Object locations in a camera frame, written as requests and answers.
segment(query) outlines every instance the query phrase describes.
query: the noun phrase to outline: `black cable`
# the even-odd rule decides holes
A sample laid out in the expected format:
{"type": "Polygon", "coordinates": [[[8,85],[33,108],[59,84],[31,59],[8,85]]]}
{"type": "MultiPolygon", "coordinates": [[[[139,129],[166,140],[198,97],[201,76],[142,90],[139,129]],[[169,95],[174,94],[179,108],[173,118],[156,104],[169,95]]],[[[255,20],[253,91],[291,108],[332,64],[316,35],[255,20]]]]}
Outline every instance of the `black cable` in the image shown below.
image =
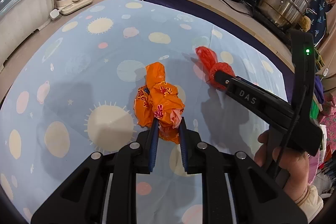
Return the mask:
{"type": "Polygon", "coordinates": [[[227,6],[229,6],[232,10],[234,10],[234,11],[240,13],[240,14],[243,14],[243,15],[246,15],[246,16],[249,16],[249,17],[252,17],[252,16],[251,16],[250,14],[248,14],[248,13],[244,13],[244,12],[242,12],[242,11],[236,10],[236,9],[233,8],[229,3],[227,3],[225,0],[221,0],[221,1],[223,1],[223,2],[224,2],[227,6]]]}
{"type": "Polygon", "coordinates": [[[278,174],[278,168],[279,168],[279,163],[280,163],[280,160],[282,158],[282,155],[284,153],[284,150],[285,148],[287,147],[288,145],[288,142],[291,138],[291,135],[292,135],[292,132],[293,132],[293,129],[296,125],[296,122],[298,121],[299,119],[299,114],[300,114],[300,111],[301,111],[301,108],[302,108],[302,105],[303,105],[303,101],[305,100],[305,96],[306,96],[306,92],[307,92],[307,86],[304,85],[303,86],[303,91],[302,91],[302,98],[301,98],[301,101],[300,103],[296,106],[295,108],[295,112],[294,112],[294,116],[291,120],[291,123],[289,124],[289,129],[287,130],[287,133],[283,136],[282,140],[281,140],[281,143],[280,143],[280,153],[278,155],[278,158],[277,158],[277,166],[275,167],[275,171],[274,171],[274,180],[276,179],[277,177],[277,174],[278,174]]]}

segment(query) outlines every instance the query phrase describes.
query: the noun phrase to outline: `planet pattern tablecloth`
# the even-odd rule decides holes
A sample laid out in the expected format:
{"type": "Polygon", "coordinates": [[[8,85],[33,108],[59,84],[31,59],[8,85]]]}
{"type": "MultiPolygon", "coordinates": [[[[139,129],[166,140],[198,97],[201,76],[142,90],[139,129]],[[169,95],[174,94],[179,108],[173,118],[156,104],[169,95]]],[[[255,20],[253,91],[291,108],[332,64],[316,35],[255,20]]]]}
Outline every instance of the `planet pattern tablecloth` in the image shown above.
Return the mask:
{"type": "MultiPolygon", "coordinates": [[[[268,125],[206,83],[198,46],[286,100],[282,74],[266,56],[203,19],[143,1],[98,3],[38,49],[0,110],[1,186],[28,222],[92,152],[116,152],[145,130],[133,103],[145,66],[157,61],[186,105],[189,129],[222,152],[253,156],[268,125]]],[[[154,171],[137,176],[136,191],[139,224],[202,222],[201,175],[184,172],[173,142],[159,140],[154,171]]]]}

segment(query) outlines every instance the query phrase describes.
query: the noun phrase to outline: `plastic bag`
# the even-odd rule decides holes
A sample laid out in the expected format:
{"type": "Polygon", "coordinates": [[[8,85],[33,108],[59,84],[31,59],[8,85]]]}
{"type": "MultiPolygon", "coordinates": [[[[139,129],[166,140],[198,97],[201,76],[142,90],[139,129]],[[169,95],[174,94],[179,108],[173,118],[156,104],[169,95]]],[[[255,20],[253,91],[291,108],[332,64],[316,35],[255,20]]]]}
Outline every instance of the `plastic bag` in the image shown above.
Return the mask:
{"type": "Polygon", "coordinates": [[[200,59],[200,61],[202,62],[203,66],[205,67],[205,69],[207,70],[208,74],[209,74],[209,82],[210,84],[217,89],[221,89],[221,90],[225,90],[226,87],[217,83],[215,81],[215,73],[218,70],[221,70],[233,77],[235,77],[235,73],[232,69],[232,67],[225,62],[218,62],[217,60],[217,55],[216,53],[204,46],[200,46],[196,48],[196,54],[198,56],[198,58],[200,59]]]}
{"type": "Polygon", "coordinates": [[[178,128],[185,105],[177,96],[177,87],[165,81],[165,68],[161,63],[148,65],[146,71],[146,85],[138,89],[133,107],[138,125],[151,127],[157,118],[160,138],[179,144],[178,128]]]}

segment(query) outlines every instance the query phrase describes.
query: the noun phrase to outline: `silver screw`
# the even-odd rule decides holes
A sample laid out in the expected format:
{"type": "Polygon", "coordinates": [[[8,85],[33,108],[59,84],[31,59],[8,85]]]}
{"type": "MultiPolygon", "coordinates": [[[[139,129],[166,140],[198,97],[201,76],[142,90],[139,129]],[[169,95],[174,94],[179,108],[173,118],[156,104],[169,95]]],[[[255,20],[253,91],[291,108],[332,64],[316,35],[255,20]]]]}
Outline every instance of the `silver screw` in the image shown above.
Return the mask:
{"type": "Polygon", "coordinates": [[[204,142],[200,142],[200,143],[197,144],[197,147],[199,149],[206,149],[208,147],[208,145],[204,142]]]}
{"type": "Polygon", "coordinates": [[[243,152],[243,151],[239,151],[239,152],[236,153],[236,157],[240,160],[243,160],[243,159],[246,158],[246,153],[243,152]]]}
{"type": "Polygon", "coordinates": [[[131,149],[138,149],[138,148],[140,147],[140,144],[137,143],[137,142],[134,142],[134,143],[131,143],[131,144],[129,145],[129,147],[130,147],[131,149]]]}
{"type": "Polygon", "coordinates": [[[97,160],[97,159],[99,159],[100,156],[101,156],[101,154],[100,154],[99,152],[93,152],[93,153],[91,154],[91,158],[92,158],[93,160],[97,160]]]}

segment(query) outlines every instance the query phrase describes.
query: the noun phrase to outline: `finger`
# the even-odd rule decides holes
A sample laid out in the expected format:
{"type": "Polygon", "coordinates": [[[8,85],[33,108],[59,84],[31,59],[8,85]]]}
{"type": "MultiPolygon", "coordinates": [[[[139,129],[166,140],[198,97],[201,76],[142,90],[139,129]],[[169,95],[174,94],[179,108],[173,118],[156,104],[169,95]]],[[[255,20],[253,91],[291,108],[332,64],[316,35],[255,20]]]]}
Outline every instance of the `finger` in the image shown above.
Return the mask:
{"type": "Polygon", "coordinates": [[[266,153],[267,153],[267,144],[263,144],[260,146],[256,154],[254,155],[254,161],[260,167],[262,167],[266,161],[266,153]]]}
{"type": "MultiPolygon", "coordinates": [[[[276,161],[280,147],[273,150],[273,159],[276,161]]],[[[297,200],[305,191],[308,184],[309,161],[307,153],[285,148],[279,166],[290,173],[284,191],[293,200],[297,200]]]]}
{"type": "Polygon", "coordinates": [[[268,141],[268,130],[266,130],[264,133],[261,133],[258,137],[258,142],[260,143],[267,143],[268,141]]]}

